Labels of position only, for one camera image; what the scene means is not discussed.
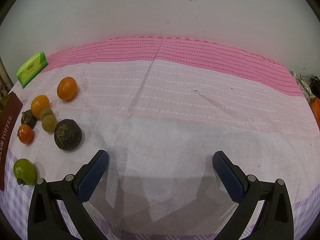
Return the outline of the dark passion fruit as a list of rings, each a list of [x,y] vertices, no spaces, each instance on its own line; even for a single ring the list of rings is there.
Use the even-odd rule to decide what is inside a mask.
[[[82,131],[73,119],[63,119],[57,123],[54,141],[64,151],[72,151],[78,147],[82,139]]]

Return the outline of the small red tomato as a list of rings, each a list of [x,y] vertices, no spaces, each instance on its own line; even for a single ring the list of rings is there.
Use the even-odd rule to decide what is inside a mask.
[[[22,124],[18,129],[17,136],[21,143],[30,144],[33,141],[34,132],[29,125]]]

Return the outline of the brown longan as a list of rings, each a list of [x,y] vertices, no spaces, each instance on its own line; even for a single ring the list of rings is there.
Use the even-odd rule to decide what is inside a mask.
[[[46,117],[47,115],[53,115],[53,114],[54,113],[51,108],[44,108],[40,112],[40,120],[42,121],[44,117]]]
[[[56,126],[57,120],[54,115],[49,114],[42,119],[42,128],[44,131],[52,133],[53,131],[55,131]]]

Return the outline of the dark mangosteen with calyx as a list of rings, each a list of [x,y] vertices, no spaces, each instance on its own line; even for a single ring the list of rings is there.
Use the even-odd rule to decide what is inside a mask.
[[[37,123],[37,118],[32,114],[30,109],[22,112],[22,116],[21,116],[22,125],[28,125],[31,129],[33,129],[36,123]]]

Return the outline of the yellow-orange mandarin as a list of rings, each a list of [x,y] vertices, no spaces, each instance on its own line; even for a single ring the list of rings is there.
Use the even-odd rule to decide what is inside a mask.
[[[40,118],[40,113],[44,108],[50,108],[50,102],[46,95],[39,95],[35,97],[31,103],[31,113],[37,119]]]

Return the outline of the orange mandarin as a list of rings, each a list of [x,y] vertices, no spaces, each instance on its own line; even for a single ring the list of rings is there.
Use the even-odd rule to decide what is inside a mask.
[[[72,100],[78,92],[78,84],[73,77],[64,77],[57,86],[57,96],[63,101]]]

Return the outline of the gold rectangular tin tray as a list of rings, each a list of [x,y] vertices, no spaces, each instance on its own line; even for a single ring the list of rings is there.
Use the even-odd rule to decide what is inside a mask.
[[[10,92],[1,101],[1,191],[4,191],[5,162],[9,141],[22,107],[23,103],[14,92]]]

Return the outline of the orange bag at edge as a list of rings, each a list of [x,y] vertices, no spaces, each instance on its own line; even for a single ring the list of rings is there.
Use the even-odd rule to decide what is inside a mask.
[[[318,127],[320,128],[320,100],[317,97],[314,97],[309,103],[311,111],[315,117]]]

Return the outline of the green tissue box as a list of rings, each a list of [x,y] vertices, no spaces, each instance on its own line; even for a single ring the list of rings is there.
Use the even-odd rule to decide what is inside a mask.
[[[43,51],[34,54],[28,61],[22,64],[16,71],[16,77],[22,88],[25,88],[26,85],[47,65],[48,61]]]

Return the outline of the pink purple checked tablecloth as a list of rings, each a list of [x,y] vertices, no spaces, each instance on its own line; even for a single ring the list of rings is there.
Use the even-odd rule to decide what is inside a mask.
[[[17,159],[40,177],[61,180],[98,150],[111,158],[85,207],[112,239],[213,239],[236,204],[212,168],[223,151],[246,174],[285,181],[294,238],[319,213],[319,128],[295,79],[279,63],[215,43],[164,37],[116,38],[48,56],[25,88],[13,91],[29,109],[46,95],[58,120],[81,128],[79,147],[59,149],[36,124],[22,144],[13,133],[1,210],[22,238],[33,188],[18,185]],[[78,92],[56,93],[64,77]]]

